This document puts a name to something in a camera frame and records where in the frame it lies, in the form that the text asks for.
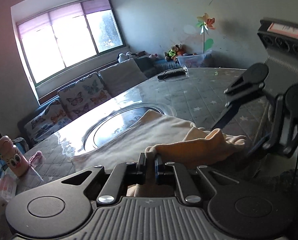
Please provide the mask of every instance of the label on robot arm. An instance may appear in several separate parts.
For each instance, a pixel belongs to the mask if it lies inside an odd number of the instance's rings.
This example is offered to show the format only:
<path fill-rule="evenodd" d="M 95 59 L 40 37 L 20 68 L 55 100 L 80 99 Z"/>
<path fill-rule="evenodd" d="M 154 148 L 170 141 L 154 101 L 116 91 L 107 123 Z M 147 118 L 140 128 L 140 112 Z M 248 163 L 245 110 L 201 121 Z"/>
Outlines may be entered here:
<path fill-rule="evenodd" d="M 298 28 L 290 27 L 279 23 L 271 23 L 268 32 L 282 34 L 298 40 Z"/>

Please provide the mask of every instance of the orange butterfly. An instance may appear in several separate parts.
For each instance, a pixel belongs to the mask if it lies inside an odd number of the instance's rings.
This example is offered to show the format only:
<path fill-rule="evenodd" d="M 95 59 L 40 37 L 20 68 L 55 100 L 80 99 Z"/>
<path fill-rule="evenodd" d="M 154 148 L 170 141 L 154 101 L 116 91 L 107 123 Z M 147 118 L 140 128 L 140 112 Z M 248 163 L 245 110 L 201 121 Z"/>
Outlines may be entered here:
<path fill-rule="evenodd" d="M 65 113 L 62 109 L 60 109 L 60 110 L 59 110 L 59 114 L 56 113 L 56 115 L 57 115 L 57 116 L 52 116 L 52 117 L 50 118 L 51 121 L 52 121 L 54 124 L 56 124 L 56 123 L 58 122 L 58 118 L 59 118 L 59 117 L 65 117 L 65 116 L 67 116 L 66 113 Z"/>
<path fill-rule="evenodd" d="M 103 90 L 101 90 L 99 97 L 95 97 L 95 98 L 90 98 L 90 100 L 92 102 L 94 102 L 95 105 L 98 105 L 101 102 L 105 102 L 107 99 L 107 95 L 105 94 L 105 92 Z"/>

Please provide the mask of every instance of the silver bolt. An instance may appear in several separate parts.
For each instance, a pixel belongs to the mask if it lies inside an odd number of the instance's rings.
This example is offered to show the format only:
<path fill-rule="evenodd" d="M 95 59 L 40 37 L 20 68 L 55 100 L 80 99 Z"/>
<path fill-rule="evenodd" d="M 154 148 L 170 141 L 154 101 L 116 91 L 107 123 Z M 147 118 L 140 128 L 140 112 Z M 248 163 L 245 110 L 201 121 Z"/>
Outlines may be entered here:
<path fill-rule="evenodd" d="M 101 197 L 98 197 L 98 201 L 101 202 L 101 203 L 111 203 L 114 201 L 114 197 L 113 196 L 110 196 L 110 195 L 104 195 L 104 196 L 101 196 Z"/>
<path fill-rule="evenodd" d="M 201 201 L 201 198 L 196 195 L 190 195 L 185 198 L 185 201 L 188 203 L 198 203 Z"/>

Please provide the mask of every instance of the yellow cloth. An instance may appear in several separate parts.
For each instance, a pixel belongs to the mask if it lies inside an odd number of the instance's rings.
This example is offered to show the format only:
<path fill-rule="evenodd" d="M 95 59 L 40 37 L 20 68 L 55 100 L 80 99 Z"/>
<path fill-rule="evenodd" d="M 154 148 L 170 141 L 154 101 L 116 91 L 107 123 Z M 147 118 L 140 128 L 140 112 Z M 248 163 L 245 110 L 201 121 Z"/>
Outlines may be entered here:
<path fill-rule="evenodd" d="M 203 131 L 203 128 L 192 127 L 181 142 L 147 147 L 146 183 L 130 187 L 127 196 L 158 197 L 173 194 L 170 186 L 155 184 L 154 159 L 157 153 L 161 155 L 163 162 L 182 163 L 188 169 L 194 169 L 198 165 L 223 161 L 234 152 L 243 150 L 245 140 L 243 135 L 226 135 L 220 129 L 209 132 Z"/>

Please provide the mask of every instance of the clear plastic container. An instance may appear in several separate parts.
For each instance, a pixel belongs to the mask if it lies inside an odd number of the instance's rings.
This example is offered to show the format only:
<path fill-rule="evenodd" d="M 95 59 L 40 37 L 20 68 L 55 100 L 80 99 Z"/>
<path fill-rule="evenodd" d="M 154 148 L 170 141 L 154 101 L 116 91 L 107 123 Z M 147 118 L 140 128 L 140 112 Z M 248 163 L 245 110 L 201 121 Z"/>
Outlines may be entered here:
<path fill-rule="evenodd" d="M 201 55 L 178 57 L 178 61 L 181 67 L 186 66 L 187 68 L 215 67 L 212 58 L 212 50 Z"/>

